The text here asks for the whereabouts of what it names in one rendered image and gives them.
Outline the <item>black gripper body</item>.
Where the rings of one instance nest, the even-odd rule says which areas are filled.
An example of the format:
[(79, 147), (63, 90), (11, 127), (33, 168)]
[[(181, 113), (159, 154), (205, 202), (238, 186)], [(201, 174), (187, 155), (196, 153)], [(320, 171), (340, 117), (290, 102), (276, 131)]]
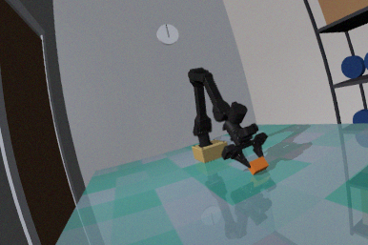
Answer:
[(221, 156), (223, 160), (231, 158), (233, 153), (238, 149), (244, 149), (251, 145), (255, 147), (258, 140), (263, 139), (264, 140), (262, 143), (263, 145), (266, 138), (268, 137), (266, 133), (260, 133), (260, 134), (257, 134), (252, 141), (250, 137), (246, 137), (246, 138), (242, 138), (242, 141), (238, 142), (237, 139), (235, 138), (235, 131), (240, 131), (241, 129), (242, 129), (241, 127), (236, 127), (230, 132), (231, 142), (234, 141), (235, 144), (230, 144), (224, 147), (224, 150)]

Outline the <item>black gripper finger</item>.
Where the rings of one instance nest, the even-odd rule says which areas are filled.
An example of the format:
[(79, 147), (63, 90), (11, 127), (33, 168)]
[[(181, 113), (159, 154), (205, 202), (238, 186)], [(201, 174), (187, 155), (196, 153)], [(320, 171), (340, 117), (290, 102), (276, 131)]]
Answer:
[(235, 161), (239, 161), (242, 165), (245, 165), (245, 166), (247, 166), (247, 168), (250, 169), (251, 166), (250, 166), (248, 160), (246, 159), (246, 157), (244, 157), (244, 156), (245, 155), (243, 154), (242, 149), (238, 149), (233, 153), (231, 159), (233, 159)]
[(263, 143), (263, 141), (264, 141), (263, 139), (258, 140), (257, 143), (256, 143), (256, 146), (253, 149), (253, 151), (255, 152), (255, 154), (258, 157), (264, 156), (263, 152), (262, 152), (262, 143)]

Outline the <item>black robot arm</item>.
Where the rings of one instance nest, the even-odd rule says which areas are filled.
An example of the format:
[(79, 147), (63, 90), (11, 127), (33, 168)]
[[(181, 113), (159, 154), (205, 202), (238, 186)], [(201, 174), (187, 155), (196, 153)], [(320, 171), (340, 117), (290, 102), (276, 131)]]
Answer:
[[(220, 123), (224, 122), (222, 130), (228, 134), (236, 127), (241, 127), (247, 108), (237, 102), (233, 102), (231, 107), (223, 100), (223, 97), (214, 81), (214, 76), (204, 68), (190, 69), (188, 76), (191, 84), (194, 86), (194, 98), (196, 105), (196, 118), (194, 120), (194, 135), (198, 135), (200, 148), (213, 145), (210, 142), (209, 132), (212, 132), (212, 119), (209, 118), (206, 112), (204, 87), (213, 103), (213, 114), (215, 120)], [(235, 131), (235, 138), (238, 142), (242, 138), (250, 137), (253, 139), (254, 133), (258, 131), (258, 126), (251, 124), (248, 127), (242, 128), (240, 131)]]

